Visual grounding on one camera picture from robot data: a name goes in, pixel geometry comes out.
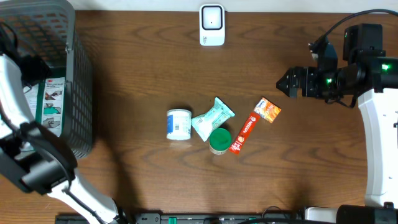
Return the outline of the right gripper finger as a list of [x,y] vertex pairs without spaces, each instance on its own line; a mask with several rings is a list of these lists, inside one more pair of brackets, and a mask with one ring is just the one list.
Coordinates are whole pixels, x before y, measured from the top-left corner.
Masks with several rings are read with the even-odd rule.
[[284,93],[289,98],[296,98],[298,96],[298,91],[301,90],[299,86],[290,86],[289,84],[276,84],[278,90]]
[[277,81],[277,86],[296,86],[297,77],[295,73],[295,67],[289,68],[285,74]]

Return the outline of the orange white small packet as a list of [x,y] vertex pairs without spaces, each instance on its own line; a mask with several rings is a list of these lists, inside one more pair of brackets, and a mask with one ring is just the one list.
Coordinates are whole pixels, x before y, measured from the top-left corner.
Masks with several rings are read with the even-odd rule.
[[276,117],[281,112],[281,109],[270,102],[268,99],[262,97],[258,104],[254,108],[254,112],[259,114],[260,117],[264,118],[270,123],[273,123]]

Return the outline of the red Nescafe stick sachet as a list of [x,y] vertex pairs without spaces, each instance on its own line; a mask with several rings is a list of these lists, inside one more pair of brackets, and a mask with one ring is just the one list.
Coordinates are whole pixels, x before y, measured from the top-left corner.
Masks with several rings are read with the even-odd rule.
[[249,135],[251,134],[253,128],[260,118],[261,116],[254,111],[250,113],[248,119],[246,120],[236,139],[230,145],[230,152],[232,152],[233,154],[239,154],[241,152],[244,143],[248,139]]

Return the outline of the teal wet wipes pack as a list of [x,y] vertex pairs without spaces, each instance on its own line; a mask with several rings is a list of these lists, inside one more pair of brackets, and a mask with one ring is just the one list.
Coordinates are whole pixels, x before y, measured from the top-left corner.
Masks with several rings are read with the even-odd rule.
[[235,113],[218,97],[214,105],[205,114],[192,118],[191,125],[205,142],[211,133],[219,128],[226,120],[235,116]]

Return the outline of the green lid small jar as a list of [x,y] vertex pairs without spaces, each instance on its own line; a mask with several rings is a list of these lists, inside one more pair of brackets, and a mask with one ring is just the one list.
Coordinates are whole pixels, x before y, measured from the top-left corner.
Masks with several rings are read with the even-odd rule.
[[231,133],[224,128],[215,129],[209,137],[210,151],[216,155],[222,155],[226,153],[231,143]]

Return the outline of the white plastic bottle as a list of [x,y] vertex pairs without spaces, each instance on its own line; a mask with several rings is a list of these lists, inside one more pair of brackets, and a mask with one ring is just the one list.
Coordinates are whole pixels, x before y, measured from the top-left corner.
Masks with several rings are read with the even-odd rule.
[[167,139],[184,141],[191,138],[191,118],[189,110],[173,109],[167,112]]

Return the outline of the green white instruction package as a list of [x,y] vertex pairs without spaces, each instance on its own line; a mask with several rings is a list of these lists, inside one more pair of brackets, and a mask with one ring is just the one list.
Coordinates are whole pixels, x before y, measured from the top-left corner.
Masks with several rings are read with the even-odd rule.
[[24,87],[24,95],[35,120],[57,137],[63,130],[65,89],[65,68],[54,68],[49,78],[32,87]]

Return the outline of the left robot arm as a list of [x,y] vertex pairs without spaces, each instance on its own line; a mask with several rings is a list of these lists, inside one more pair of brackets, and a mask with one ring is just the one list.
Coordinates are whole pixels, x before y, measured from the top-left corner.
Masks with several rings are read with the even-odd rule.
[[78,171],[68,144],[36,121],[24,88],[52,75],[39,56],[21,57],[15,31],[1,23],[1,174],[25,193],[55,198],[89,223],[129,223],[123,209]]

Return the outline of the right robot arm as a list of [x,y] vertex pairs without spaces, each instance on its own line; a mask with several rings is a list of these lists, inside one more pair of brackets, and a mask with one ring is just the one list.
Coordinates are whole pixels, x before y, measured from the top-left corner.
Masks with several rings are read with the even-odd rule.
[[306,223],[397,223],[397,59],[386,57],[382,26],[359,24],[345,29],[343,59],[337,66],[334,47],[323,39],[313,51],[316,67],[292,67],[276,83],[291,98],[341,103],[351,96],[366,137],[367,186],[363,206],[307,207]]

